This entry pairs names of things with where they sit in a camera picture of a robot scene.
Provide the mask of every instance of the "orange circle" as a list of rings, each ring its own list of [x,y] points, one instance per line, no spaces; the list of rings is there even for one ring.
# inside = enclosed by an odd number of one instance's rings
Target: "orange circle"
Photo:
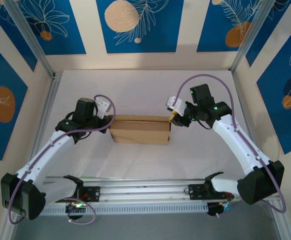
[[[289,110],[291,108],[291,96],[284,96],[284,98],[282,99],[282,105],[285,109]]]
[[[12,91],[5,86],[0,86],[0,98],[2,100],[8,98],[6,101],[4,101],[6,104],[0,103],[0,122],[6,124],[14,117],[16,110],[16,100]]]
[[[251,22],[243,22],[240,26],[233,27],[225,37],[225,44],[230,48],[240,47],[244,36],[246,35]]]
[[[52,40],[52,34],[48,31],[42,31],[40,32],[40,37],[43,38],[43,40],[51,41]]]

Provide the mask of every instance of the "white floor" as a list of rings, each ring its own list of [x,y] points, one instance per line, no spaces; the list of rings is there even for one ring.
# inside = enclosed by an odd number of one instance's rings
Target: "white floor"
[[[74,111],[79,98],[97,94],[110,97],[118,115],[170,116],[169,96],[176,95],[189,77],[212,74],[230,87],[235,114],[245,127],[242,110],[230,71],[227,70],[67,70],[63,73],[45,129],[46,142],[54,127]],[[191,101],[190,87],[207,83],[216,102],[230,106],[226,89],[216,80],[201,77],[182,90],[180,98]],[[94,133],[80,141],[65,156],[62,165],[50,176],[71,174],[77,177],[195,179],[218,171],[243,174],[227,144],[213,130],[193,122],[189,128],[172,126],[167,146],[114,143],[111,135]]]

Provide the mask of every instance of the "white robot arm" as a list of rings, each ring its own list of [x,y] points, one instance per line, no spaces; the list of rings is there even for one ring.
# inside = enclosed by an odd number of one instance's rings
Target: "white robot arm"
[[[105,116],[111,108],[110,102],[96,97],[95,100],[80,98],[74,112],[69,113],[55,128],[52,137],[45,146],[24,167],[12,175],[7,173],[1,179],[2,204],[8,208],[13,191],[17,188],[21,176],[25,175],[22,184],[12,199],[11,210],[30,220],[35,219],[45,205],[55,203],[66,197],[81,198],[83,181],[74,176],[65,176],[54,182],[45,182],[53,167],[62,163],[67,153],[79,140],[86,138],[86,132],[69,131],[82,129],[99,129],[110,122]]]
[[[191,88],[191,94],[196,105],[181,99],[175,101],[174,96],[169,98],[167,107],[173,114],[170,122],[181,127],[188,127],[192,121],[198,121],[201,125],[200,121],[206,122],[227,143],[246,175],[239,179],[238,176],[226,175],[223,172],[214,173],[205,179],[204,187],[208,194],[211,191],[237,194],[248,204],[254,204],[274,194],[277,188],[259,159],[266,163],[279,186],[284,172],[283,165],[279,161],[270,161],[257,148],[232,116],[232,110],[227,104],[215,103],[208,85]],[[45,205],[69,196],[80,199],[84,194],[82,180],[69,175],[49,183],[45,183],[45,179],[50,170],[62,162],[67,151],[79,140],[88,137],[85,136],[87,129],[99,131],[99,128],[102,128],[100,132],[106,132],[111,122],[105,113],[110,110],[110,106],[111,103],[102,98],[80,98],[75,111],[58,123],[56,131],[42,150],[16,174],[7,173],[1,179],[2,205],[33,220],[39,216]]]
[[[260,160],[266,164],[279,186],[284,173],[281,162],[272,162],[254,144],[232,116],[232,110],[225,102],[215,103],[207,84],[192,87],[190,92],[196,105],[179,98],[176,100],[175,96],[169,97],[166,105],[172,112],[170,122],[180,127],[188,127],[192,121],[198,121],[201,125],[200,121],[206,122],[227,143],[246,176],[240,179],[223,172],[213,174],[206,178],[211,189],[240,195],[248,204],[254,204],[276,193],[276,187]]]

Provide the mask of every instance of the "brown cardboard box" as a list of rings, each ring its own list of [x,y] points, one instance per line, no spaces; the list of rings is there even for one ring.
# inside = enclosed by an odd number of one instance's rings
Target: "brown cardboard box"
[[[116,143],[167,145],[171,124],[164,116],[117,115],[109,130]]]

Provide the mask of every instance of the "beige circle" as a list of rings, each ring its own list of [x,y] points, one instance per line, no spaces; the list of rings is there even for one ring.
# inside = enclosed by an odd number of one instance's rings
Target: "beige circle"
[[[223,0],[211,0],[213,5],[219,5]]]
[[[136,44],[141,43],[141,38],[137,37],[137,38],[134,40],[134,42],[135,42]]]
[[[14,1],[15,1],[15,2],[18,2],[18,1],[20,1],[20,0],[14,0]],[[3,5],[4,2],[3,2],[2,0],[0,0],[0,4]]]
[[[108,27],[117,33],[130,31],[139,23],[138,11],[125,0],[111,3],[104,12],[104,18]]]

